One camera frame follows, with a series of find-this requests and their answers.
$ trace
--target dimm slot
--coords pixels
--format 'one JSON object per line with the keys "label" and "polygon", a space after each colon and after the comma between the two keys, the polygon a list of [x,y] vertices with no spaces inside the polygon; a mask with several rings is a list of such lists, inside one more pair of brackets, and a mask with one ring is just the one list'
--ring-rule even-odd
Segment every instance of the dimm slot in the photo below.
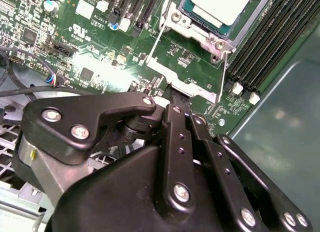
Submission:
{"label": "dimm slot", "polygon": [[261,56],[261,53],[257,53],[261,48],[266,47],[266,43],[270,41],[270,37],[274,35],[275,32],[277,32],[280,27],[282,26],[282,23],[286,21],[286,19],[290,16],[290,13],[288,13],[288,10],[291,8],[290,5],[292,2],[296,2],[297,0],[288,0],[285,4],[282,5],[281,8],[279,8],[276,16],[272,19],[272,22],[270,25],[264,30],[263,35],[258,38],[258,41],[254,44],[252,50],[250,50],[249,61],[244,60],[242,61],[242,64],[237,67],[237,78],[239,78],[240,81],[245,81],[246,75],[248,75],[249,71],[247,71],[247,67],[251,66],[252,63],[257,61],[257,57]]}
{"label": "dimm slot", "polygon": [[246,61],[250,56],[250,52],[256,46],[256,42],[259,42],[259,39],[262,38],[266,29],[273,22],[275,15],[278,14],[279,10],[281,10],[282,5],[286,3],[288,0],[275,0],[270,7],[269,11],[266,13],[264,18],[261,20],[259,25],[257,25],[254,32],[250,35],[249,39],[244,43],[239,52],[235,55],[232,63],[228,67],[228,71],[235,75],[237,73],[236,68],[240,66],[243,61]]}
{"label": "dimm slot", "polygon": [[117,2],[117,0],[111,0],[111,1],[110,1],[110,4],[109,4],[109,6],[108,6],[108,11],[109,11],[109,12],[112,12],[112,11],[114,10],[114,7],[115,7],[115,5],[116,5],[116,2]]}
{"label": "dimm slot", "polygon": [[148,18],[150,17],[152,10],[155,8],[155,5],[157,3],[158,0],[150,0],[146,10],[144,11],[140,23],[144,24],[147,22]]}
{"label": "dimm slot", "polygon": [[133,27],[133,31],[131,33],[131,35],[133,37],[137,38],[141,34],[141,31],[143,30],[143,28],[145,26],[145,22],[143,22],[143,20],[145,20],[146,12],[148,12],[149,9],[151,9],[151,11],[152,11],[153,7],[151,7],[150,5],[153,4],[153,1],[154,0],[145,0],[141,4],[140,9],[136,12],[135,17],[138,18],[138,20],[135,23],[135,25]]}
{"label": "dimm slot", "polygon": [[248,85],[251,85],[258,77],[261,72],[261,68],[268,62],[270,59],[270,55],[274,53],[274,51],[280,47],[286,39],[289,37],[289,32],[292,31],[292,29],[297,26],[300,20],[303,19],[303,15],[309,10],[310,5],[312,4],[312,1],[315,0],[303,0],[304,2],[302,5],[295,10],[293,13],[293,16],[291,16],[288,23],[281,28],[280,33],[278,33],[275,38],[273,38],[273,42],[271,43],[270,48],[268,48],[267,52],[264,54],[262,59],[258,61],[258,63],[253,67],[254,73],[250,75],[250,77],[247,77],[245,81],[247,81]]}
{"label": "dimm slot", "polygon": [[279,50],[279,48],[282,47],[282,45],[286,42],[286,40],[292,40],[290,35],[293,32],[293,30],[296,29],[298,26],[299,22],[304,19],[306,13],[310,10],[312,5],[314,4],[313,2],[316,0],[304,0],[303,5],[299,7],[299,9],[295,12],[294,16],[291,18],[289,23],[287,24],[286,27],[284,27],[281,31],[281,34],[275,38],[274,43],[272,43],[271,48],[268,50],[267,56],[263,58],[262,61],[259,62],[254,67],[255,76],[251,76],[247,81],[250,86],[255,82],[255,80],[260,78],[261,71],[263,67],[266,66],[266,64],[270,61],[272,55],[275,53],[275,51]]}
{"label": "dimm slot", "polygon": [[145,2],[145,0],[136,0],[134,8],[132,10],[132,14],[135,18],[137,18],[139,16],[139,12],[142,9],[142,7],[144,6],[144,2]]}
{"label": "dimm slot", "polygon": [[117,5],[114,7],[113,12],[109,15],[108,22],[114,25],[119,19],[120,15],[123,13],[123,5],[126,0],[117,0]]}
{"label": "dimm slot", "polygon": [[272,55],[270,60],[264,67],[261,69],[263,73],[253,84],[252,88],[258,90],[258,88],[262,85],[265,78],[272,72],[272,70],[276,67],[276,65],[280,62],[282,57],[288,52],[288,50],[292,47],[292,45],[296,42],[296,40],[301,36],[301,34],[305,31],[310,21],[312,21],[317,14],[320,12],[320,0],[315,1],[318,4],[314,4],[311,9],[310,15],[299,22],[299,25],[293,29],[292,37],[286,41],[286,44],[279,47],[279,49]]}
{"label": "dimm slot", "polygon": [[241,68],[241,71],[243,71],[242,75],[239,75],[240,80],[246,81],[249,83],[250,80],[252,80],[253,77],[256,76],[256,70],[253,71],[254,66],[259,62],[259,60],[264,57],[268,57],[268,55],[265,55],[265,53],[269,53],[270,46],[277,45],[277,39],[283,38],[284,35],[281,34],[281,32],[285,31],[284,28],[286,26],[290,26],[290,21],[292,19],[292,16],[295,15],[293,11],[298,10],[298,5],[304,0],[293,0],[293,3],[288,3],[284,10],[282,11],[283,16],[277,22],[274,24],[274,26],[271,28],[271,31],[266,34],[263,41],[259,43],[259,45],[254,49],[254,56],[250,58],[250,61],[245,64],[243,68]]}

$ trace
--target black connector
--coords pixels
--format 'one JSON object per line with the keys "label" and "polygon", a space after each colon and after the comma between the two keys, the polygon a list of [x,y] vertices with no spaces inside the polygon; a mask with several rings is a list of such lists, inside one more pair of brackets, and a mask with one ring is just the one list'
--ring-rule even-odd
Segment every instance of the black connector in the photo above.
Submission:
{"label": "black connector", "polygon": [[55,40],[52,41],[52,49],[66,57],[72,57],[76,52],[76,49]]}

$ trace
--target metal grille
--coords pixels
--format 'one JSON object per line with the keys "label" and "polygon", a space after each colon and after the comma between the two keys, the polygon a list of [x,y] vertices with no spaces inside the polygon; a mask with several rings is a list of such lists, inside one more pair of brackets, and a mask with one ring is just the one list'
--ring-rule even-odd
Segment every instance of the metal grille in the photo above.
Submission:
{"label": "metal grille", "polygon": [[25,184],[11,167],[19,126],[0,125],[0,181],[19,191]]}

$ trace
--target black robotic arm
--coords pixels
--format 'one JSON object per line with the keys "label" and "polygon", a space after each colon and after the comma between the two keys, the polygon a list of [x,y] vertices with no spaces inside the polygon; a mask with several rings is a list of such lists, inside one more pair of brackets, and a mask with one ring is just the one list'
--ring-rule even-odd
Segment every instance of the black robotic arm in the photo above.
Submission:
{"label": "black robotic arm", "polygon": [[[136,139],[145,146],[88,170],[91,153]],[[313,229],[231,138],[141,92],[30,102],[13,167],[55,206],[47,232]]]}

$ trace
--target cable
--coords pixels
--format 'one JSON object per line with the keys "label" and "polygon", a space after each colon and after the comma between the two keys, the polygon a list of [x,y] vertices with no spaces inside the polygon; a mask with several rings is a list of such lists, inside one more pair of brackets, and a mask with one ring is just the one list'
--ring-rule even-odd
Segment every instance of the cable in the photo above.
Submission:
{"label": "cable", "polygon": [[[15,71],[12,68],[12,63],[9,64],[9,77],[12,80],[12,82],[20,89],[27,89],[28,87],[25,86],[17,77]],[[30,100],[34,101],[37,99],[37,97],[33,93],[26,93],[25,96]]]}
{"label": "cable", "polygon": [[0,86],[2,86],[4,84],[6,78],[8,77],[10,61],[9,61],[8,56],[5,53],[3,53],[2,51],[0,51],[0,56],[5,61],[5,71],[4,71],[3,75],[0,77]]}
{"label": "cable", "polygon": [[30,53],[29,51],[25,51],[21,48],[13,48],[13,47],[4,47],[4,48],[0,48],[0,52],[1,51],[14,51],[14,52],[20,52],[20,53],[24,53],[32,58],[34,58],[35,60],[39,61],[46,69],[47,71],[52,74],[55,75],[56,73],[49,67],[49,65],[47,63],[45,63],[42,59],[40,59],[38,56],[34,55],[33,53]]}
{"label": "cable", "polygon": [[7,91],[0,91],[0,98],[1,97],[8,97],[8,96],[17,96],[17,95],[25,95],[29,93],[39,93],[39,92],[66,92],[72,93],[81,96],[88,96],[94,95],[91,92],[78,90],[74,88],[66,88],[66,87],[52,87],[52,86],[37,86],[25,89],[14,89],[14,90],[7,90]]}

